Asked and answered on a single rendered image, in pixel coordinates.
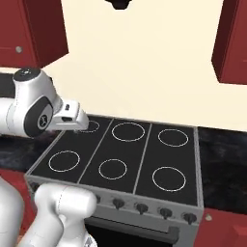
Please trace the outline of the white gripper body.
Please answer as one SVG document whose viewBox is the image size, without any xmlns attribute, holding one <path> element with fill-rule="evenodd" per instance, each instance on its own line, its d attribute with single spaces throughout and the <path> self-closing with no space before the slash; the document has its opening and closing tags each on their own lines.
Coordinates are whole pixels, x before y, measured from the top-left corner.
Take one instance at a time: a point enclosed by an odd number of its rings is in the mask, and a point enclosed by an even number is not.
<svg viewBox="0 0 247 247">
<path fill-rule="evenodd" d="M 51 123 L 51 130 L 86 130 L 89 125 L 89 118 L 83 110 L 60 111 L 54 115 Z"/>
</svg>

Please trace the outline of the black range hood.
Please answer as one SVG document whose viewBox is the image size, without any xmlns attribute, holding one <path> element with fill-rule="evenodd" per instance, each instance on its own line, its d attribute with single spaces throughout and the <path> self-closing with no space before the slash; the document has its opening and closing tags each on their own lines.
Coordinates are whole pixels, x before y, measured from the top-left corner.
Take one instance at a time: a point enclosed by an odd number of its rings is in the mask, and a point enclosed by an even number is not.
<svg viewBox="0 0 247 247">
<path fill-rule="evenodd" d="M 125 10 L 132 0 L 106 0 L 115 10 Z"/>
</svg>

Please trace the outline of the black hob grey stove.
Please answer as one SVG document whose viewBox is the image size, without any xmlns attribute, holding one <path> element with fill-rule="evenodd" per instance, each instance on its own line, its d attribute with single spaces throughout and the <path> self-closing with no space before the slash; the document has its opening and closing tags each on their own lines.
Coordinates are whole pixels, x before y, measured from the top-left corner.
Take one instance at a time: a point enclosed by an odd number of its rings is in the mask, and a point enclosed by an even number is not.
<svg viewBox="0 0 247 247">
<path fill-rule="evenodd" d="M 92 217 L 160 232 L 177 227 L 173 247 L 193 247 L 204 212 L 194 126 L 91 116 L 87 130 L 60 133 L 25 178 L 29 187 L 61 182 L 94 192 L 101 201 Z M 114 199 L 124 206 L 116 209 Z M 149 207 L 144 214 L 139 203 Z M 173 215 L 164 219 L 162 207 Z M 189 225 L 184 213 L 197 221 Z"/>
</svg>

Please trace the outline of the black appliance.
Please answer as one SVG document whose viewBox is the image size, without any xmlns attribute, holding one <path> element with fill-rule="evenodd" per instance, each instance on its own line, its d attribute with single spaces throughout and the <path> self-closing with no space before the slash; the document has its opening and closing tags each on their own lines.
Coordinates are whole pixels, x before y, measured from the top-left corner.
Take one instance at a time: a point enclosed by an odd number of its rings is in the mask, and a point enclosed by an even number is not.
<svg viewBox="0 0 247 247">
<path fill-rule="evenodd" d="M 13 75 L 0 72 L 0 97 L 14 98 L 14 94 Z"/>
</svg>

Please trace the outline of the black oven door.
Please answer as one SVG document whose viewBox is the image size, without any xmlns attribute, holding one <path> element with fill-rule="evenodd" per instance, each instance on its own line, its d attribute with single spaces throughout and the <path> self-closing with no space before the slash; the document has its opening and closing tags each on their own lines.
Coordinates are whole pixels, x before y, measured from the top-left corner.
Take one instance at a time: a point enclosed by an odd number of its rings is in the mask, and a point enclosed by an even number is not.
<svg viewBox="0 0 247 247">
<path fill-rule="evenodd" d="M 171 244 L 86 225 L 97 247 L 173 247 Z"/>
</svg>

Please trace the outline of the red base cupboard with knob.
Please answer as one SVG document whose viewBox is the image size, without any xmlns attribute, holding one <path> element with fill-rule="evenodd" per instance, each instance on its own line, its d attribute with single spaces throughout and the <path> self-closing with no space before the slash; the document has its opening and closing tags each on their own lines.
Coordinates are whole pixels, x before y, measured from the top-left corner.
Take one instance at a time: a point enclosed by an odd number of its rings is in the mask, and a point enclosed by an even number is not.
<svg viewBox="0 0 247 247">
<path fill-rule="evenodd" d="M 194 247 L 247 247 L 247 215 L 206 208 Z"/>
</svg>

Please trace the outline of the red wall cupboard with knob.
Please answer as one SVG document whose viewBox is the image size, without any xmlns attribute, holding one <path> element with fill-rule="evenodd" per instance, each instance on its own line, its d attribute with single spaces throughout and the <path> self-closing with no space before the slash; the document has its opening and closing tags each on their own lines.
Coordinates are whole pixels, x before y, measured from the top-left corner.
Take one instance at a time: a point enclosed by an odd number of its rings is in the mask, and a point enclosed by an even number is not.
<svg viewBox="0 0 247 247">
<path fill-rule="evenodd" d="M 0 0 L 0 68 L 41 69 L 68 53 L 61 0 Z"/>
</svg>

